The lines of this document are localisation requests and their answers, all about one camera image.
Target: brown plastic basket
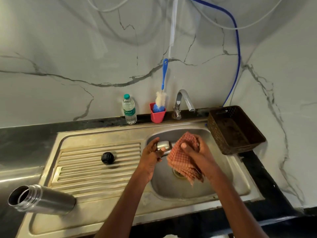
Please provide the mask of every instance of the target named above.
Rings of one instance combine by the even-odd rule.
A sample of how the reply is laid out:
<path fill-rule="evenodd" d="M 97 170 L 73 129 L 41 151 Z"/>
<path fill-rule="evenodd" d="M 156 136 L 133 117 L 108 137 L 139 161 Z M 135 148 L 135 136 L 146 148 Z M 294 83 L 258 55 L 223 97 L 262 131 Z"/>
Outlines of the brown plastic basket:
<path fill-rule="evenodd" d="M 224 155 L 250 151 L 266 141 L 239 106 L 212 109 L 207 126 Z"/>

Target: red checkered towel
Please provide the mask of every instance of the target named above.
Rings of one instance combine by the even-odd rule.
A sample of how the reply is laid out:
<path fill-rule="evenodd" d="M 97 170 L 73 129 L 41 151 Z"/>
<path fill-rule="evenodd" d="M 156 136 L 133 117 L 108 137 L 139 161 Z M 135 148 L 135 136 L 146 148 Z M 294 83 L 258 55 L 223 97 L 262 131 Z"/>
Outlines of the red checkered towel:
<path fill-rule="evenodd" d="M 168 165 L 174 170 L 185 176 L 193 185 L 194 179 L 200 182 L 204 181 L 203 174 L 200 168 L 195 164 L 193 159 L 187 155 L 180 147 L 182 143 L 191 146 L 196 152 L 199 152 L 199 143 L 194 135 L 186 132 L 174 145 L 171 152 L 167 156 Z"/>

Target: granite countertop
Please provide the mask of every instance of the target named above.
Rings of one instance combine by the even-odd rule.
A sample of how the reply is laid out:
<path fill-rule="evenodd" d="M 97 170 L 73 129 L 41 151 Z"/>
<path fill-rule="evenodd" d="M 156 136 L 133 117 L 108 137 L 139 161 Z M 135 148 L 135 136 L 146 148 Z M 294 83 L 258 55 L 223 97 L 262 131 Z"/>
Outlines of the granite countertop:
<path fill-rule="evenodd" d="M 182 111 L 182 119 L 207 117 L 208 109 L 195 112 Z M 167 112 L 164 121 L 171 120 Z M 138 115 L 137 124 L 151 122 L 150 115 Z M 23 213 L 6 205 L 10 192 L 19 185 L 38 182 L 58 132 L 90 128 L 127 125 L 124 117 L 72 121 L 0 129 L 0 233 L 7 238 L 15 237 L 24 217 Z M 274 223 L 298 216 L 278 186 L 263 167 L 253 151 L 239 154 L 264 200 L 245 202 L 260 224 Z M 229 233 L 230 227 L 224 210 L 217 208 L 133 226 L 131 237 L 211 237 Z"/>

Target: red plastic holder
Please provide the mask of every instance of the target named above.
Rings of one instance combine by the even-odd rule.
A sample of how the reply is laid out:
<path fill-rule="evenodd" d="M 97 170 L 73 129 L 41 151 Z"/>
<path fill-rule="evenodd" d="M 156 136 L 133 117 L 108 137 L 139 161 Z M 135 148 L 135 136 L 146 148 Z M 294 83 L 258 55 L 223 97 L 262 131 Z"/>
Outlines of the red plastic holder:
<path fill-rule="evenodd" d="M 150 103 L 150 109 L 151 109 L 151 120 L 153 123 L 161 123 L 164 119 L 164 115 L 166 113 L 166 109 L 164 109 L 163 112 L 153 113 L 153 106 L 155 103 Z"/>

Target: hand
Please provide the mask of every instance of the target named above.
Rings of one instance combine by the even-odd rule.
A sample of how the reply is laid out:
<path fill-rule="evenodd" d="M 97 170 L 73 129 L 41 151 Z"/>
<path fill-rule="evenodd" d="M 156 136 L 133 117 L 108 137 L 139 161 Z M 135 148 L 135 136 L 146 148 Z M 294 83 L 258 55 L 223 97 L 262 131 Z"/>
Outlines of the hand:
<path fill-rule="evenodd" d="M 148 183 L 154 173 L 154 167 L 156 163 L 161 162 L 161 157 L 163 156 L 164 152 L 166 151 L 165 148 L 161 148 L 160 150 L 157 149 L 157 143 L 159 138 L 152 140 L 143 150 L 139 165 L 136 169 L 136 172 L 141 172 L 145 174 L 146 183 Z"/>
<path fill-rule="evenodd" d="M 205 141 L 199 135 L 194 135 L 194 136 L 197 138 L 199 143 L 198 153 L 194 151 L 192 147 L 190 147 L 186 143 L 182 143 L 181 147 L 186 154 L 192 157 L 192 159 L 195 161 L 197 166 L 206 176 L 208 172 L 208 166 L 215 165 L 216 161 L 214 157 L 212 156 L 212 153 L 210 152 L 210 149 L 208 145 L 205 143 Z"/>

